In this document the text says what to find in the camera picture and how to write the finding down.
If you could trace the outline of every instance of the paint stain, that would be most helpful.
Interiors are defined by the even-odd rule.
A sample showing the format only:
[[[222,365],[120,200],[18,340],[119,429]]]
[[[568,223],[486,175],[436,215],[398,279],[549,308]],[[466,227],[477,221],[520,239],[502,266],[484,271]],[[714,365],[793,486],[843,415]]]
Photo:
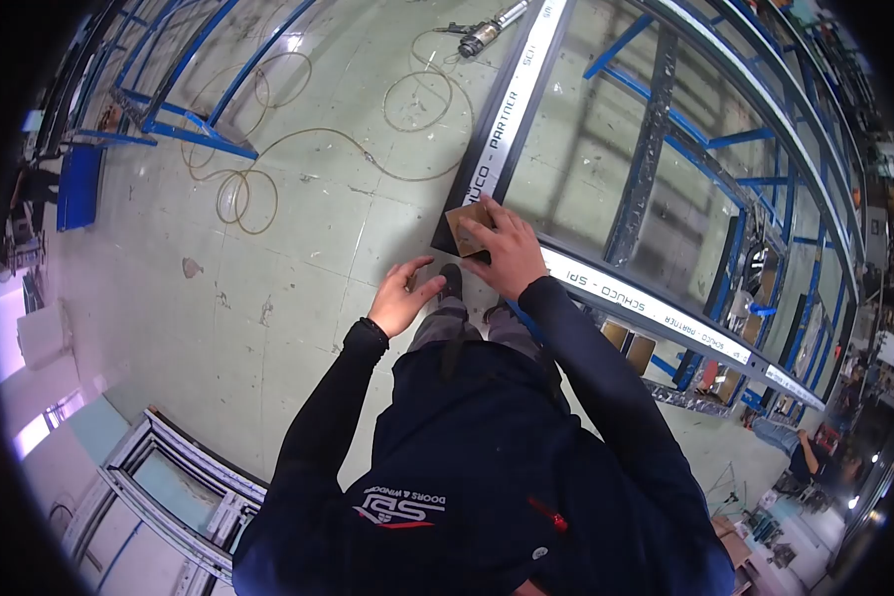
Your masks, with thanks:
[[[182,259],[182,274],[186,276],[186,280],[191,280],[196,274],[204,273],[205,268],[199,267],[194,258],[188,256]]]
[[[268,327],[268,317],[272,314],[272,311],[274,311],[274,304],[272,304],[272,295],[269,294],[268,299],[262,304],[262,316],[258,318],[258,322]]]

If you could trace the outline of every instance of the red zipper pull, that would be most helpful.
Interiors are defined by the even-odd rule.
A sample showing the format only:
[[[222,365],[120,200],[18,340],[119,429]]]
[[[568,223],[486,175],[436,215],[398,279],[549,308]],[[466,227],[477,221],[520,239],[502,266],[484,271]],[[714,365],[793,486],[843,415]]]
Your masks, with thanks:
[[[556,529],[556,531],[560,532],[560,534],[562,534],[566,531],[567,528],[569,528],[569,523],[566,522],[566,519],[564,519],[563,516],[561,516],[556,511],[550,510],[549,507],[540,503],[533,497],[527,497],[526,500],[530,503],[530,505],[535,507],[537,511],[553,520],[553,527]]]

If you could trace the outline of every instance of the blue metal rack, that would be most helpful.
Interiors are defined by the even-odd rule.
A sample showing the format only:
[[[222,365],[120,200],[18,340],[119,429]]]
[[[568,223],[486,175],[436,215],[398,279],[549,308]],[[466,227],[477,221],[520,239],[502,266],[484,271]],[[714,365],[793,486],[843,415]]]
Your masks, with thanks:
[[[258,157],[258,151],[252,148],[248,141],[232,140],[220,133],[216,129],[216,125],[228,103],[231,102],[235,93],[245,82],[245,79],[248,78],[251,71],[261,61],[262,57],[264,57],[268,50],[271,49],[278,38],[281,37],[281,35],[288,30],[312,4],[314,4],[315,0],[302,0],[300,4],[292,10],[288,17],[285,18],[285,20],[282,21],[282,23],[268,37],[265,43],[259,46],[245,65],[242,66],[238,74],[231,80],[225,91],[222,93],[222,97],[219,99],[218,103],[215,104],[211,113],[194,113],[187,108],[169,103],[167,98],[172,87],[178,81],[186,66],[189,65],[192,57],[213,30],[215,30],[219,23],[222,22],[231,9],[238,3],[238,0],[215,0],[215,2],[218,3],[218,6],[216,6],[213,13],[206,18],[201,27],[192,34],[183,50],[176,55],[171,66],[159,82],[155,92],[152,95],[146,95],[138,91],[136,87],[139,84],[143,70],[146,68],[146,65],[148,65],[149,59],[152,56],[152,51],[163,32],[167,29],[171,19],[185,7],[210,1],[212,0],[167,0],[166,4],[160,8],[155,18],[152,18],[151,21],[147,22],[139,18],[136,14],[143,0],[133,0],[133,4],[130,10],[124,15],[124,21],[121,24],[120,29],[116,31],[114,39],[107,44],[106,50],[98,55],[99,59],[96,61],[96,68],[91,71],[92,74],[88,79],[89,84],[86,86],[86,90],[81,97],[82,103],[73,118],[72,126],[76,129],[74,134],[85,137],[102,138],[105,139],[107,143],[139,143],[143,145],[156,145],[157,141],[151,135],[161,135],[164,137],[178,138],[213,149],[224,150],[247,159],[256,159]],[[118,41],[122,38],[123,33],[131,23],[139,26],[143,26],[143,23],[145,23],[147,28],[122,63],[119,75],[109,89],[109,94],[123,110],[123,119],[120,122],[119,132],[110,133],[93,129],[77,128],[78,124],[82,122],[85,114],[85,103],[87,103],[88,98],[93,94],[99,83],[99,73],[107,63],[107,60],[111,57],[112,52],[118,47]],[[149,44],[149,49],[143,56],[131,86],[125,87],[124,85],[126,84],[126,80],[129,77],[133,65],[136,63],[136,60],[143,52],[143,48],[150,40],[152,40],[152,43]],[[174,126],[160,121],[158,116],[162,111],[184,116],[188,121],[195,125],[197,130],[192,131],[184,127]],[[138,129],[140,133],[139,136],[128,134],[130,122]]]
[[[830,150],[832,154],[827,154],[826,151],[821,151],[821,160],[820,160],[820,171],[822,183],[827,182],[827,174],[828,174],[828,161],[830,159],[834,159],[838,168],[845,170],[844,175],[846,177],[846,184],[849,186],[851,183],[850,180],[850,171],[849,169],[841,168],[842,156],[846,155],[846,152],[842,149],[841,142],[843,139],[840,139],[839,136],[835,132],[835,125],[831,121],[831,119],[825,114],[825,111],[821,108],[821,103],[819,101],[819,97],[815,91],[814,81],[811,76],[811,64],[807,64],[805,59],[802,56],[802,51],[807,52],[807,49],[800,48],[797,44],[789,44],[786,46],[782,46],[778,43],[775,36],[771,34],[769,30],[767,30],[762,21],[758,19],[758,17],[751,12],[751,10],[743,3],[741,0],[728,0],[730,6],[734,6],[741,13],[742,17],[747,19],[752,27],[762,36],[762,38],[774,49],[775,54],[788,54],[791,52],[795,52],[797,54],[797,58],[799,61],[800,70],[803,74],[803,79],[805,82],[805,87],[807,91],[807,100],[811,104],[811,108],[813,109],[813,113],[811,113],[811,119],[808,119],[805,115],[796,116],[795,112],[795,103],[792,98],[792,90],[784,89],[784,100],[785,100],[785,110],[787,114],[790,116],[790,121],[792,124],[797,124],[800,122],[808,122],[809,124],[813,123],[815,120],[815,115],[817,115],[817,121],[820,123],[823,128],[823,132],[827,132],[827,137],[830,139]],[[680,2],[679,6],[682,6],[687,10],[693,17],[697,18],[700,21],[705,22],[709,25],[714,31],[714,26],[719,23],[727,20],[724,16],[716,16],[711,19],[704,17],[693,7],[689,6],[686,2]],[[610,65],[610,62],[620,53],[620,51],[633,39],[636,38],[637,35],[642,33],[644,30],[648,29],[649,26],[654,22],[653,16],[650,14],[643,14],[636,21],[634,21],[617,39],[613,42],[587,69],[584,73],[585,79],[590,79],[593,76],[604,73],[611,78],[616,79],[621,84],[625,85],[627,88],[631,89],[634,93],[638,94],[646,101],[649,101],[652,96],[652,89],[649,89],[648,86],[644,85],[641,81],[635,78],[633,75],[627,73],[626,71],[616,67],[615,65]],[[719,41],[726,44],[729,48],[731,45],[718,34]],[[752,72],[756,72],[757,64],[763,61],[763,57],[756,55],[752,56],[749,59],[745,59],[745,65],[747,65]],[[769,89],[767,84],[764,83],[764,79],[762,79],[763,86],[774,94],[772,89]],[[799,94],[799,100],[801,100],[801,90],[798,89],[796,92]],[[707,152],[711,149],[721,149],[727,147],[729,145],[734,145],[737,143],[746,143],[753,142],[758,140],[772,139],[775,138],[775,133],[768,127],[757,128],[749,131],[743,131],[723,137],[714,137],[708,138],[706,137],[702,131],[692,123],[688,118],[686,118],[682,113],[677,111],[674,107],[670,107],[668,110],[668,119],[671,123],[673,123],[674,127],[678,127],[682,131],[685,131],[689,137],[688,140],[694,141],[694,143],[683,143],[682,138],[676,138],[674,135],[670,134],[666,137],[666,143],[670,145],[675,151],[681,154],[683,157],[688,159],[693,165],[695,165],[700,172],[705,174],[717,188],[722,190],[726,196],[736,205],[740,214],[740,229],[744,229],[745,226],[745,211],[749,207],[749,200],[747,197],[743,197],[741,193],[736,193],[734,187],[731,185],[727,185],[723,183],[723,180],[720,175],[716,172],[710,170],[707,167],[708,159],[706,158]],[[841,126],[846,126],[846,123],[841,122]],[[775,242],[780,248],[777,249],[779,256],[778,268],[776,271],[776,279],[774,286],[772,288],[771,296],[769,297],[769,302],[766,306],[775,306],[778,298],[780,297],[782,282],[784,281],[784,276],[787,272],[787,257],[789,250],[789,242],[791,241],[790,232],[791,232],[791,223],[792,223],[792,215],[794,213],[794,203],[796,196],[796,187],[798,185],[804,184],[804,182],[798,177],[795,172],[794,164],[788,164],[788,172],[787,174],[781,173],[781,162],[782,162],[782,146],[779,142],[775,143],[775,151],[774,151],[774,174],[772,176],[760,176],[760,177],[747,177],[747,178],[736,178],[734,182],[738,185],[751,190],[751,197],[754,197],[752,200],[755,201],[758,205],[763,207],[764,212],[768,218],[768,224],[774,226],[780,233],[781,242]],[[852,158],[858,158],[857,155],[851,155]],[[764,193],[762,192],[761,187],[770,186],[771,190],[771,200],[769,201],[765,198]],[[778,206],[778,190],[780,187],[786,188],[786,205],[784,217],[780,218],[777,210]],[[846,231],[845,238],[851,240],[853,237],[856,237],[858,242],[861,242],[861,231],[855,229],[855,217],[849,217],[848,224],[850,227],[841,225],[841,217],[835,210],[832,210],[831,213],[834,218],[835,223],[837,223],[842,229]],[[733,272],[734,275],[734,263],[733,261],[737,258],[739,248],[742,244],[743,233],[739,232],[734,235],[733,245],[728,247],[727,250],[730,251],[729,255],[729,263],[730,266],[728,268],[729,272]],[[794,239],[796,242],[804,242],[810,243],[811,241],[807,238],[799,238],[796,237]],[[810,317],[811,317],[811,305],[814,301],[814,298],[817,294],[817,285],[818,279],[820,278],[821,271],[821,253],[824,244],[824,226],[821,225],[819,228],[819,237],[817,240],[813,240],[813,244],[816,247],[817,256],[814,266],[814,271],[812,272],[812,279],[809,288],[809,292],[807,294],[807,306],[805,309],[804,315],[799,320],[798,331],[795,332],[795,341],[792,349],[792,354],[788,357],[786,366],[789,366],[794,360],[797,358],[798,351],[801,348],[801,339],[804,333],[804,328],[808,326]],[[728,294],[729,287],[732,283],[732,280],[729,276],[723,276],[720,282],[720,286],[717,288],[713,288],[712,292],[714,295],[719,298],[724,298]],[[822,324],[821,333],[819,334],[819,340],[815,345],[815,352],[812,355],[811,363],[809,365],[809,370],[806,373],[806,380],[811,376],[812,371],[815,372],[814,377],[811,379],[811,387],[814,388],[817,385],[818,378],[821,376],[825,361],[830,352],[830,346],[834,341],[834,329],[837,326],[838,317],[840,315],[841,303],[844,297],[844,292],[846,290],[846,286],[844,280],[842,280],[841,292],[839,292],[837,306],[835,308],[834,318],[833,320],[825,321]],[[710,313],[710,317],[719,320],[722,316],[723,311],[723,299],[717,299],[713,312]],[[758,337],[755,341],[756,347],[761,347],[765,338],[767,337],[767,333],[771,327],[771,319],[763,324],[762,329],[759,331]],[[818,356],[818,352],[823,344],[823,351],[821,354],[821,359],[817,362],[817,367],[815,369],[815,360]],[[685,374],[681,376],[678,382],[679,390],[684,390],[689,386],[692,381],[692,377],[694,376],[695,370],[697,369],[701,358],[695,355],[688,355],[689,362],[683,361],[682,366],[685,366]],[[731,405],[736,397],[739,395],[743,395],[743,401],[753,403],[756,407],[767,407],[768,404],[761,404],[762,396],[758,396],[745,386],[747,385],[747,379],[745,376],[742,376],[739,380],[738,384],[735,387],[735,390],[732,392],[730,399],[728,400],[728,405]]]

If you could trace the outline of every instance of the hand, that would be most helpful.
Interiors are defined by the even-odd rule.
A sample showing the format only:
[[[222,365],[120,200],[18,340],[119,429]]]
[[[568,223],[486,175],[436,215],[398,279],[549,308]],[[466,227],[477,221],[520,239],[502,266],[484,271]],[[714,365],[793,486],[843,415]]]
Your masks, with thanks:
[[[461,218],[460,225],[486,247],[491,264],[472,258],[465,258],[460,264],[504,298],[517,300],[526,286],[549,273],[539,252],[539,241],[530,224],[517,214],[486,195],[480,196],[480,202],[497,230],[488,230],[469,218]]]
[[[408,292],[407,280],[410,276],[433,261],[432,256],[418,256],[403,265],[394,265],[377,289],[368,318],[387,334],[389,340],[410,327],[424,304],[447,282],[443,276],[437,276],[414,292]]]

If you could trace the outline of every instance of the black long sleeve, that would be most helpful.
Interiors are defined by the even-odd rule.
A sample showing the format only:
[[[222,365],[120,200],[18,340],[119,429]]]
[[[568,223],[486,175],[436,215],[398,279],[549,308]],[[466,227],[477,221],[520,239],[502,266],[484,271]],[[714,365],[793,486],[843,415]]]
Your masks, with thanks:
[[[542,330],[590,421],[623,464],[644,451],[675,445],[636,371],[573,304],[559,281],[534,281],[519,304]]]
[[[344,349],[301,407],[285,434],[275,463],[273,488],[292,470],[337,476],[358,428],[374,366],[388,339],[373,321],[361,318],[344,338]]]

